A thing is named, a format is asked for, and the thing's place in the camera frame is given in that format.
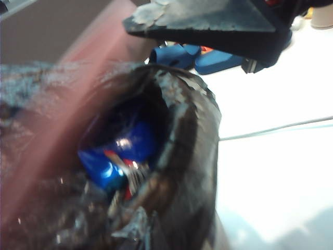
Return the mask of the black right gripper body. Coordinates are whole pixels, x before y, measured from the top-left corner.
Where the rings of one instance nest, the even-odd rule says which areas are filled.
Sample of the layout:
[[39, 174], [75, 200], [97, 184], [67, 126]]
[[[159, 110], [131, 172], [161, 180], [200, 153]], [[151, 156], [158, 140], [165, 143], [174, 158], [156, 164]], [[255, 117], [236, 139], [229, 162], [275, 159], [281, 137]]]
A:
[[314, 1], [251, 1], [277, 29], [288, 29], [295, 17], [304, 14]]

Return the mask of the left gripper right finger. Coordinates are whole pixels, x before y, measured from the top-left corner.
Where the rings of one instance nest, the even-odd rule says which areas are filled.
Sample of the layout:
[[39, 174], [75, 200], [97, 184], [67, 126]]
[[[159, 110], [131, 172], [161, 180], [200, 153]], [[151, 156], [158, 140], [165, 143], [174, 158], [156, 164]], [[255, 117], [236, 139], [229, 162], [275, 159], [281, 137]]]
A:
[[150, 249], [170, 249], [157, 212], [152, 213], [150, 222]]

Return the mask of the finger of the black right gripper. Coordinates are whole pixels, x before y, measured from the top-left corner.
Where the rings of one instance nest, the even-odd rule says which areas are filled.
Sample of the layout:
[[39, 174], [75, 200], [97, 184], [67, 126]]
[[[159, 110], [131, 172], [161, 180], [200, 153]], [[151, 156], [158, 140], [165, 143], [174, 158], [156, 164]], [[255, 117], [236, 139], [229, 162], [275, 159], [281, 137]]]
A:
[[154, 1], [137, 7], [123, 25], [130, 35], [242, 57], [245, 73], [275, 65], [292, 36], [265, 1]]

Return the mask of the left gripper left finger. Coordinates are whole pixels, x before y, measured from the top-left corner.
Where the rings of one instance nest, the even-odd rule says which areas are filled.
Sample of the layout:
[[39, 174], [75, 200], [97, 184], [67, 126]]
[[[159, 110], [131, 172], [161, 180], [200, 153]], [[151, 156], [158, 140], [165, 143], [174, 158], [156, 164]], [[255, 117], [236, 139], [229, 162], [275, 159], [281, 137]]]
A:
[[138, 208], [123, 228], [112, 233], [116, 249], [150, 249], [150, 225], [146, 211]]

